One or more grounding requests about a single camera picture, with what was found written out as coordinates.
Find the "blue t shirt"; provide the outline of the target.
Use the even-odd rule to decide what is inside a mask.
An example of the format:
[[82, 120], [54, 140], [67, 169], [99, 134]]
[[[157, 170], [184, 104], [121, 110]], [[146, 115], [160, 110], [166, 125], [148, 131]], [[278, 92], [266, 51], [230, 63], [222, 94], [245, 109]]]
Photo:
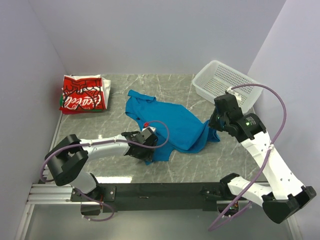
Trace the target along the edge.
[[209, 128], [209, 122], [201, 122], [193, 113], [181, 104], [160, 102], [156, 97], [137, 91], [128, 92], [125, 114], [137, 122], [140, 129], [145, 123], [156, 128], [158, 145], [151, 162], [167, 162], [172, 151], [185, 154], [197, 154], [209, 142], [218, 143], [220, 137], [215, 129]]

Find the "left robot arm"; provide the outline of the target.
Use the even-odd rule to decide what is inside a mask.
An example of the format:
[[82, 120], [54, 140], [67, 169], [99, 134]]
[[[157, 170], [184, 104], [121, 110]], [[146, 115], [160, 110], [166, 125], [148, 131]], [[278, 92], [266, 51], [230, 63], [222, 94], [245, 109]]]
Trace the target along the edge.
[[96, 177], [83, 170], [86, 162], [108, 156], [130, 156], [151, 161], [158, 142], [156, 128], [123, 132], [102, 139], [79, 139], [66, 136], [44, 158], [57, 186], [71, 185], [88, 200], [102, 200], [103, 191]]

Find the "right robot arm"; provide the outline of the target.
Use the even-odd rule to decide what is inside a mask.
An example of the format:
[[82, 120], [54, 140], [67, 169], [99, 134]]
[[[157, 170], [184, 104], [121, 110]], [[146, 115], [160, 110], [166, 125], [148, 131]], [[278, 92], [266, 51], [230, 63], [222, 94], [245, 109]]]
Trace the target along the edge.
[[253, 157], [269, 184], [262, 186], [232, 173], [221, 179], [222, 198], [230, 200], [241, 195], [261, 206], [269, 219], [280, 224], [316, 197], [315, 189], [304, 185], [289, 169], [256, 114], [243, 114], [236, 96], [230, 93], [216, 97], [214, 104], [209, 126], [235, 137]]

